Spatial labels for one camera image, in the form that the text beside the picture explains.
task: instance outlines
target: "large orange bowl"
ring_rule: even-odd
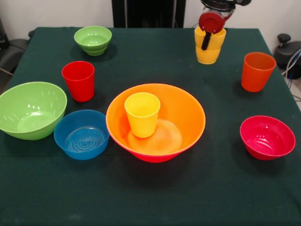
[[[161,103],[155,133],[137,138],[130,129],[125,100],[132,94],[148,92]],[[120,93],[110,104],[106,123],[111,137],[138,159],[148,162],[168,161],[193,146],[205,129],[205,113],[190,93],[166,84],[143,84]]]

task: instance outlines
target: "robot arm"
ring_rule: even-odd
[[[206,50],[212,34],[220,32],[232,16],[235,5],[246,6],[251,0],[201,0],[204,11],[199,18],[199,27],[206,32],[202,49]]]

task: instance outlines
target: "red bowl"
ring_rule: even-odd
[[[132,94],[148,92],[159,98],[161,107],[155,133],[135,137],[124,107]],[[120,93],[110,104],[106,122],[109,134],[121,147],[147,162],[168,161],[193,146],[205,129],[205,113],[190,93],[166,84],[143,84]]]
[[[278,119],[253,116],[240,127],[247,151],[256,159],[272,160],[289,154],[296,145],[292,130]]]

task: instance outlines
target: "small green bowl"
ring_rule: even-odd
[[[0,130],[24,140],[49,136],[62,119],[67,96],[48,82],[28,82],[0,96]]]
[[[112,32],[101,26],[89,26],[79,29],[74,34],[75,42],[91,56],[98,56],[107,49]]]

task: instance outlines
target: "plastic bowl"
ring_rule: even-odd
[[[0,96],[0,129],[24,140],[49,136],[61,120],[67,96],[48,82],[28,82],[15,86]]]
[[[75,42],[91,56],[104,53],[112,38],[111,31],[106,27],[89,26],[79,29],[74,34]]]
[[[296,145],[291,129],[278,119],[253,116],[240,127],[247,151],[256,159],[272,160],[289,154]]]
[[[155,133],[135,137],[125,111],[125,100],[134,93],[152,93],[161,103]],[[193,146],[205,129],[205,113],[190,93],[166,84],[143,84],[119,94],[110,104],[106,122],[111,137],[138,159],[168,161]]]
[[[100,155],[108,145],[109,136],[105,115],[93,110],[76,111],[65,116],[54,132],[57,145],[77,160]]]

